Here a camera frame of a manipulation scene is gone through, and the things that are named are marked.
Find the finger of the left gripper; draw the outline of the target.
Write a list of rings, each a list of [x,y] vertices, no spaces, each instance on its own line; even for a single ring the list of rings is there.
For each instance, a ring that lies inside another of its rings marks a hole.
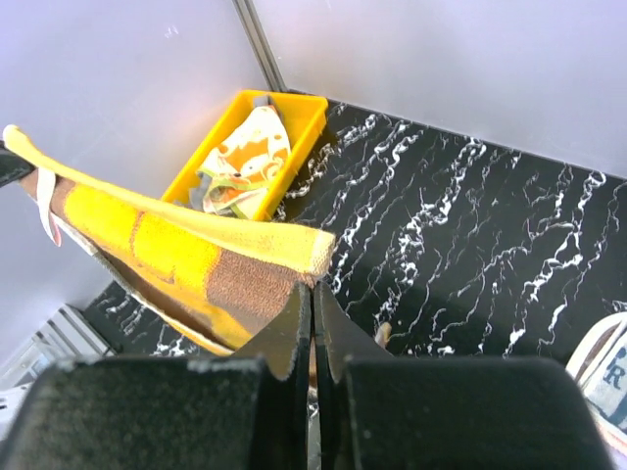
[[[35,171],[35,166],[10,151],[3,140],[0,141],[0,187],[20,181]]]

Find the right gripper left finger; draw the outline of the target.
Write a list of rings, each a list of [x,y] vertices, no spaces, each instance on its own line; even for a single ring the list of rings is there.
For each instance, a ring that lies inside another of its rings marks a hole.
[[[5,469],[303,469],[312,292],[228,357],[66,359],[33,384]]]

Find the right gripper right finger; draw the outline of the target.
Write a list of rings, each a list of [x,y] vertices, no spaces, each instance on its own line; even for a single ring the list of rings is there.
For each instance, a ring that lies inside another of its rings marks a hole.
[[[581,392],[539,357],[395,357],[313,290],[325,469],[609,469]]]

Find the yellow brown bear towel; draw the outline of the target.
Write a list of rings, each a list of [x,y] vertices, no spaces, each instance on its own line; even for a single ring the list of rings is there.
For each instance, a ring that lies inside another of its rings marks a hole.
[[[100,180],[3,129],[19,184],[51,242],[71,238],[138,302],[218,355],[240,350],[279,314],[297,284],[328,271],[334,234],[305,225],[194,211]]]

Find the blue white patterned towel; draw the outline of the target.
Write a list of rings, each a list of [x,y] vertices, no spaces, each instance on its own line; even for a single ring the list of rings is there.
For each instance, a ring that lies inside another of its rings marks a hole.
[[[626,312],[598,321],[566,365],[599,428],[616,448],[626,447]]]

